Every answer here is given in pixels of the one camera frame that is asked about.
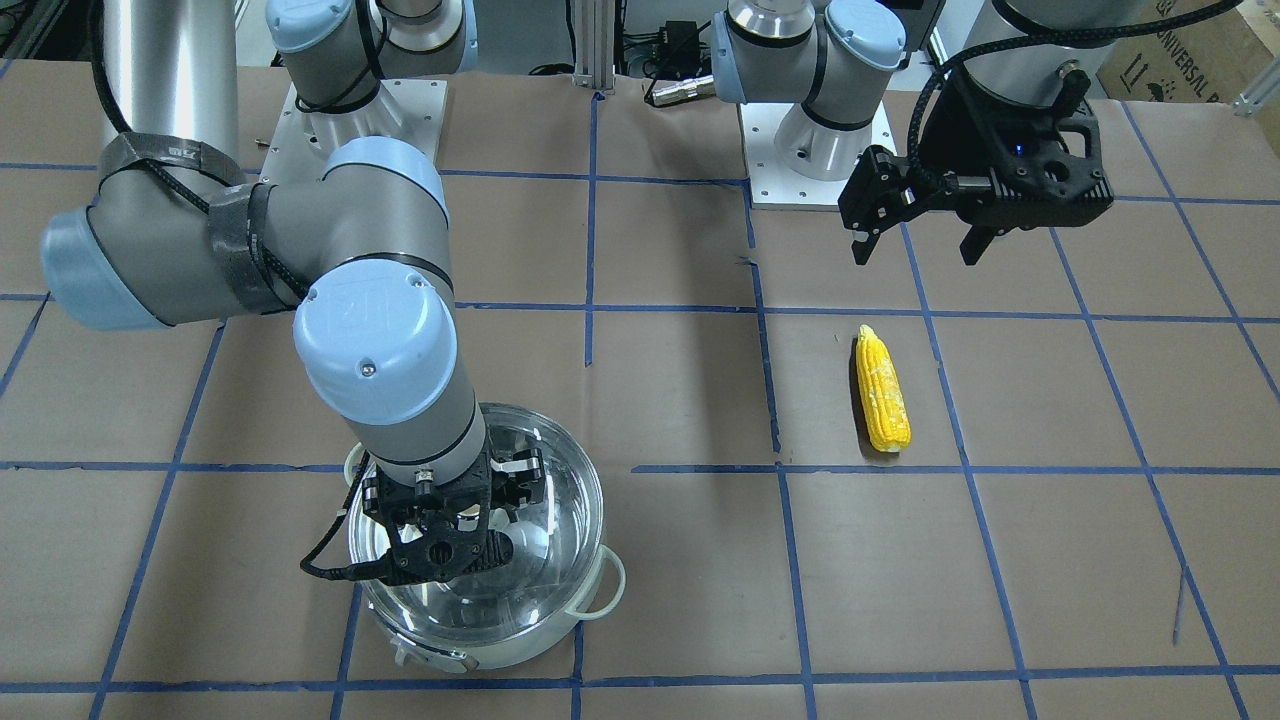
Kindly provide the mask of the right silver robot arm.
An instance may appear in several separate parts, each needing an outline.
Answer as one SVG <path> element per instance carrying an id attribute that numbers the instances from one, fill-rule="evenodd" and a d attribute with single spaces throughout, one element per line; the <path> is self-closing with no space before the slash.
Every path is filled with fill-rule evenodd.
<path id="1" fill-rule="evenodd" d="M 463 1 L 271 1 L 270 36 L 316 117 L 323 169 L 251 179 L 236 160 L 234 28 L 215 1 L 91 1 L 86 42 L 109 138 L 84 208 L 40 240 L 52 299 L 97 331 L 289 313 L 314 391 L 361 443 L 347 498 L 387 547 L 332 582 L 452 582 L 509 565 L 497 509 L 541 500 L 541 468 L 492 448 L 454 323 L 451 213 L 389 81 L 474 56 Z"/>

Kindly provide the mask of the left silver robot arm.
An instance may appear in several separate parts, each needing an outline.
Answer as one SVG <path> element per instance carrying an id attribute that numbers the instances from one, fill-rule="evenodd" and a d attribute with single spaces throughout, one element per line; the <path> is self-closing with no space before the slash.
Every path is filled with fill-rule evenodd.
<path id="1" fill-rule="evenodd" d="M 716 92 L 783 102 L 778 150 L 844 183 L 838 210 L 865 264 L 888 229 L 927 211 L 969 225 L 978 263 L 1010 231 L 1091 224 L 1114 205 L 1085 96 L 1114 41 L 1178 29 L 1234 3 L 1142 23 L 1139 1 L 987 1 L 964 47 L 934 68 L 905 149 L 867 138 L 890 77 L 919 47 L 937 1 L 731 1 L 712 19 Z"/>

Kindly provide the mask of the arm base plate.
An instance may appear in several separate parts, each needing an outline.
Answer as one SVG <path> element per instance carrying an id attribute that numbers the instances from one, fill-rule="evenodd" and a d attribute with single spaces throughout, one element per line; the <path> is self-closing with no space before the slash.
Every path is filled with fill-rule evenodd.
<path id="1" fill-rule="evenodd" d="M 320 181 L 344 164 L 383 167 L 444 201 L 436 150 L 445 119 L 444 79 L 384 81 L 371 102 L 346 114 L 303 113 L 289 87 L 260 178 Z"/>
<path id="2" fill-rule="evenodd" d="M 884 106 L 854 131 L 820 126 L 799 104 L 754 102 L 739 109 L 753 204 L 765 210 L 836 211 L 867 147 L 897 152 Z"/>

